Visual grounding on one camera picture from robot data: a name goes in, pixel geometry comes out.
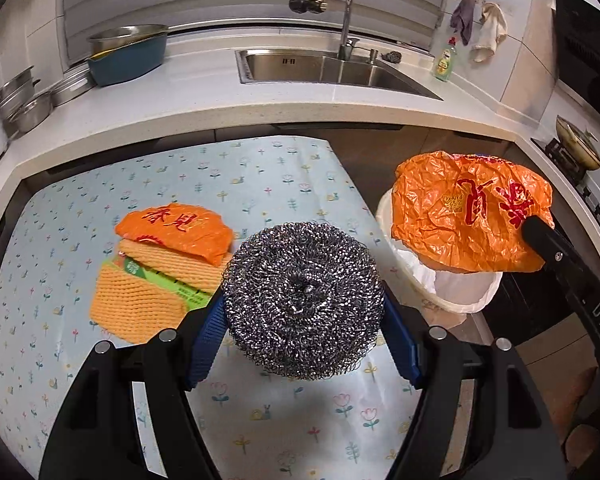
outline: purple cloth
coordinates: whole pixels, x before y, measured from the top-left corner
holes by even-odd
[[[475,0],[462,0],[451,15],[451,26],[456,32],[460,30],[462,44],[468,45],[471,31],[474,28]]]

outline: stainless steel sink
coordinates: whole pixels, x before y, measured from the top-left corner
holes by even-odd
[[[332,52],[257,49],[236,52],[242,83],[300,81],[368,86],[440,99],[387,63],[361,56],[341,61]]]

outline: white countertop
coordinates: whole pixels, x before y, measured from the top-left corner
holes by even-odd
[[[305,121],[412,124],[515,142],[573,209],[600,254],[600,227],[573,187],[534,145],[545,132],[504,118],[453,82],[429,74],[430,58],[403,50],[398,69],[439,95],[314,83],[241,84],[235,50],[336,50],[337,35],[302,30],[225,30],[170,40],[162,66],[134,81],[94,88],[56,108],[0,160],[0,217],[20,181],[39,171],[125,144],[227,126]],[[361,46],[393,49],[360,41]]]

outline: chrome faucet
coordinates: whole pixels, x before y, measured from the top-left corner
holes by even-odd
[[[369,59],[368,62],[373,64],[376,62],[376,59],[378,58],[378,51],[374,48],[365,48],[363,46],[357,46],[357,43],[360,40],[358,38],[349,38],[347,40],[347,50],[349,52],[349,57],[347,58],[347,60],[349,60],[351,58],[351,53],[353,51],[354,48],[359,48],[360,50],[366,50],[369,53]]]
[[[351,57],[351,52],[355,46],[355,42],[349,42],[349,22],[351,20],[351,7],[353,0],[346,0],[344,9],[344,19],[342,21],[342,32],[340,33],[340,46],[338,48],[338,59],[348,61]],[[289,8],[293,12],[302,14],[304,12],[312,12],[321,14],[327,10],[327,2],[324,0],[289,0]]]

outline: soap dispenser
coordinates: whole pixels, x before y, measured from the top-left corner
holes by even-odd
[[[456,51],[456,37],[452,36],[449,39],[447,46],[442,50],[440,55],[433,63],[431,73],[440,81],[446,81],[453,70],[454,60],[458,52]]]

